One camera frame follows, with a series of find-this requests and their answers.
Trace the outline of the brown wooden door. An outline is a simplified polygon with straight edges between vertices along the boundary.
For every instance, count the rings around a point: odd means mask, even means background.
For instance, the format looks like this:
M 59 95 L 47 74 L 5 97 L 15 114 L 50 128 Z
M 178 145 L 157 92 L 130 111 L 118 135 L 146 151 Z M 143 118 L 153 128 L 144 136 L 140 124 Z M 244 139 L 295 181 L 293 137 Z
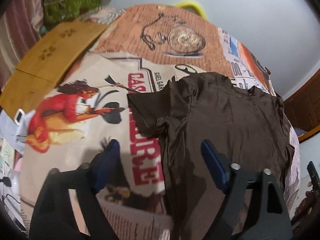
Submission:
M 305 131 L 299 141 L 319 133 L 319 70 L 292 96 L 284 101 L 285 114 L 294 128 Z

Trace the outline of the pink striped curtain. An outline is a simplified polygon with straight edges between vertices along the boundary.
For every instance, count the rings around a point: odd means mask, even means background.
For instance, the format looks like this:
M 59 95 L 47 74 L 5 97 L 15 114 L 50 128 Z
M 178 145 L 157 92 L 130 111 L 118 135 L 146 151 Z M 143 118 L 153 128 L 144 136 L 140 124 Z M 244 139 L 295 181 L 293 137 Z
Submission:
M 40 39 L 42 0 L 5 0 L 1 16 L 1 87 L 28 50 Z

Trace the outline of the printed newspaper-pattern bed sheet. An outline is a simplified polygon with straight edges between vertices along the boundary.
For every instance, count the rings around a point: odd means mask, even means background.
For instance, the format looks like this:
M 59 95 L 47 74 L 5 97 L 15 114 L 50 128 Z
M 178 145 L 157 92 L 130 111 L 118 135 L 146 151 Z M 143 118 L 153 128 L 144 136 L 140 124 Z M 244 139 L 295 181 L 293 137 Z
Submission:
M 83 20 L 107 21 L 109 28 L 27 115 L 19 181 L 25 228 L 49 170 L 74 170 L 98 154 L 103 140 L 115 139 L 118 167 L 99 193 L 108 221 L 120 239 L 169 239 L 161 148 L 140 135 L 127 95 L 159 92 L 170 80 L 205 72 L 275 95 L 270 74 L 240 41 L 183 9 L 104 8 Z

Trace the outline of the dark brown t-shirt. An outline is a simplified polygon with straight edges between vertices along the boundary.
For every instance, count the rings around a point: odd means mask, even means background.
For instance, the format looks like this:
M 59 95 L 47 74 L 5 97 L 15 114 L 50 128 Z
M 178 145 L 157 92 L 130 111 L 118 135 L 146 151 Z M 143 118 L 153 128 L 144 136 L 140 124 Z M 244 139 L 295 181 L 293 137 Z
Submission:
M 127 98 L 140 134 L 159 139 L 172 239 L 201 239 L 224 199 L 202 158 L 204 140 L 246 171 L 269 168 L 279 187 L 288 188 L 295 149 L 280 97 L 201 73 Z

